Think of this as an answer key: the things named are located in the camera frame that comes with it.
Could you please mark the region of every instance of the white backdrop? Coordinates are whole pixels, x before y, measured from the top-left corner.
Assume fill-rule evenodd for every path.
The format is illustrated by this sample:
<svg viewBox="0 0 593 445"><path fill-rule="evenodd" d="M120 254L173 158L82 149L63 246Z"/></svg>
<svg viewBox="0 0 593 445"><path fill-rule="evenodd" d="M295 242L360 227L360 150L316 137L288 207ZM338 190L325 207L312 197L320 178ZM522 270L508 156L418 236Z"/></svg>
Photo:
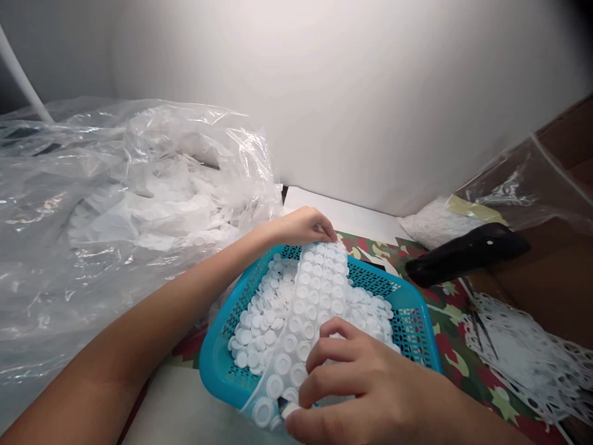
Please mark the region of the white backdrop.
<svg viewBox="0 0 593 445"><path fill-rule="evenodd" d="M560 0L5 0L42 99L158 97L262 123L279 179L412 213L593 91Z"/></svg>

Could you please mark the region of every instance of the white table surface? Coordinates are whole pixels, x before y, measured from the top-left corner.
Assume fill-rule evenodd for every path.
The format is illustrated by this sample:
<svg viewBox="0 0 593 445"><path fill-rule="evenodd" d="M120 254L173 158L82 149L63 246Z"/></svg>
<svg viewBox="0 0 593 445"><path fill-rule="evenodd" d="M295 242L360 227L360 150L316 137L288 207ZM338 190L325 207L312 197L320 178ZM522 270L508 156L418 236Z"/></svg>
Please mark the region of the white table surface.
<svg viewBox="0 0 593 445"><path fill-rule="evenodd" d="M394 244L410 239L393 216L289 187L286 213L303 205L316 207L338 231ZM261 431L233 407L208 393L198 370L162 366L152 380L124 445L295 444Z"/></svg>

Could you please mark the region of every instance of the table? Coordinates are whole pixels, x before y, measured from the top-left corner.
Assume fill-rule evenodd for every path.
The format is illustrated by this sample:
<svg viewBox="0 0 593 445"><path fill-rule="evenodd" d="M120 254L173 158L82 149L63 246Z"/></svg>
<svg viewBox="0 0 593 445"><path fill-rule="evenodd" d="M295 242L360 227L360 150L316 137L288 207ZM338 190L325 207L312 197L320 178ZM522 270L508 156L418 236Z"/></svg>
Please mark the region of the table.
<svg viewBox="0 0 593 445"><path fill-rule="evenodd" d="M387 272L404 279L405 263L425 252L410 240L393 216L289 187L285 211L303 205L315 206L332 221L349 255L381 264ZM468 313L469 290L465 283L455 280L418 290L429 305L444 375L535 443L565 443L557 428L538 420L465 345L461 320ZM199 373L202 341L203 334L196 333L174 349L151 379L122 443L295 443L290 438L277 439L264 433L205 390Z"/></svg>

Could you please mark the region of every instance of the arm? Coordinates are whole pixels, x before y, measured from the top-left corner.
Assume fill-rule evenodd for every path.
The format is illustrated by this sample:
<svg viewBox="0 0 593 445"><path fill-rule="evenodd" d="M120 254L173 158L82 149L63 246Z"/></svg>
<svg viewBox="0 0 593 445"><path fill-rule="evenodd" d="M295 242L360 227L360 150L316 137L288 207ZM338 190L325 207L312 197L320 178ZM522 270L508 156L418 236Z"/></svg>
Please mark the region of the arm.
<svg viewBox="0 0 593 445"><path fill-rule="evenodd" d="M324 232L316 232L321 226ZM149 295L97 335L0 438L0 444L115 443L160 361L247 266L277 244L337 240L304 207L268 222Z"/></svg>
<svg viewBox="0 0 593 445"><path fill-rule="evenodd" d="M345 339L329 338L335 333ZM321 366L328 359L339 363ZM288 416L288 432L308 445L531 444L444 376L341 318L321 326L306 366L309 376L299 391L302 407L329 395L356 396Z"/></svg>

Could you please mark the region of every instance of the hand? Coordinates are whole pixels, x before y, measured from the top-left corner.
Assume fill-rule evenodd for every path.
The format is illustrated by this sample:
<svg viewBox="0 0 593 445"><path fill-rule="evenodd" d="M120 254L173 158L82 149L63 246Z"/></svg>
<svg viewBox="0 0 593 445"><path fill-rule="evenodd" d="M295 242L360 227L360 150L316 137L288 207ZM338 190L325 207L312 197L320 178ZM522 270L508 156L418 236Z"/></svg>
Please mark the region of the hand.
<svg viewBox="0 0 593 445"><path fill-rule="evenodd" d="M275 244L304 245L311 242L337 242L338 237L319 210L304 206L263 226Z"/></svg>
<svg viewBox="0 0 593 445"><path fill-rule="evenodd" d="M345 339L329 338L335 333ZM341 363L321 366L326 360ZM302 407L310 408L329 395L356 399L292 413L287 430L305 444L461 442L461 437L451 434L451 425L469 421L457 406L464 394L442 375L341 318L321 326L306 367L309 376L299 393Z"/></svg>

